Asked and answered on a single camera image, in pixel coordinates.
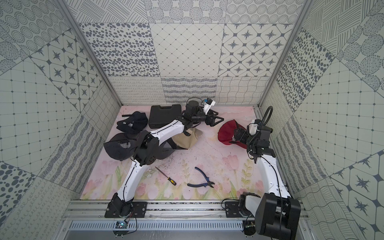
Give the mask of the navy baseball cap metal buckle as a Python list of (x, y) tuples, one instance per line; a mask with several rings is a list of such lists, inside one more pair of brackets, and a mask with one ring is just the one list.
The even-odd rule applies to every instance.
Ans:
[(140, 133), (149, 122), (146, 114), (138, 111), (130, 115), (123, 115), (123, 117), (127, 118), (117, 122), (117, 129), (131, 135)]

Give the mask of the beige baseball cap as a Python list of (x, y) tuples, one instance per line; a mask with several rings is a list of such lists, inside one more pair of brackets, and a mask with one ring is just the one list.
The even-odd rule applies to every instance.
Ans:
[(181, 133), (172, 137), (172, 140), (178, 147), (190, 149), (197, 143), (199, 137), (203, 135), (203, 132), (196, 128), (188, 129), (187, 133), (189, 133), (190, 136), (186, 136), (184, 133)]

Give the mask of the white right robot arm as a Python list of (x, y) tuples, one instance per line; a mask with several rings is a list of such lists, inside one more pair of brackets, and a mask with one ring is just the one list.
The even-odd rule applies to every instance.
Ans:
[(271, 129), (266, 126), (250, 130), (238, 128), (234, 140), (247, 147), (247, 153), (260, 171), (264, 194), (243, 193), (239, 209), (254, 217), (255, 233), (278, 240), (294, 240), (297, 235), (301, 205), (286, 189), (278, 170), (275, 151), (270, 148)]

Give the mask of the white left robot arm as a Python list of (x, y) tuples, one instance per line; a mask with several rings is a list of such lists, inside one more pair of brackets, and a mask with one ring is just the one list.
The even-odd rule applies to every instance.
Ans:
[(216, 111), (211, 109), (215, 103), (209, 98), (202, 101), (201, 104), (190, 101), (186, 105), (186, 110), (168, 125), (151, 132), (142, 131), (139, 134), (137, 146), (134, 148), (132, 156), (133, 163), (130, 172), (124, 184), (109, 202), (105, 218), (132, 216), (134, 213), (133, 199), (139, 182), (148, 166), (158, 159), (158, 153), (164, 142), (181, 133), (187, 136), (187, 130), (201, 122), (213, 127), (224, 120), (218, 116)]

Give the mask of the dark red baseball cap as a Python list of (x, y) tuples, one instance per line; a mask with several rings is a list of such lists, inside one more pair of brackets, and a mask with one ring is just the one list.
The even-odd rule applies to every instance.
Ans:
[(246, 149), (246, 144), (243, 144), (239, 141), (236, 141), (234, 138), (235, 130), (236, 129), (243, 129), (245, 128), (237, 123), (236, 120), (231, 120), (226, 122), (221, 126), (221, 128), (218, 131), (218, 140), (224, 145), (230, 146), (230, 145), (237, 145), (243, 149)]

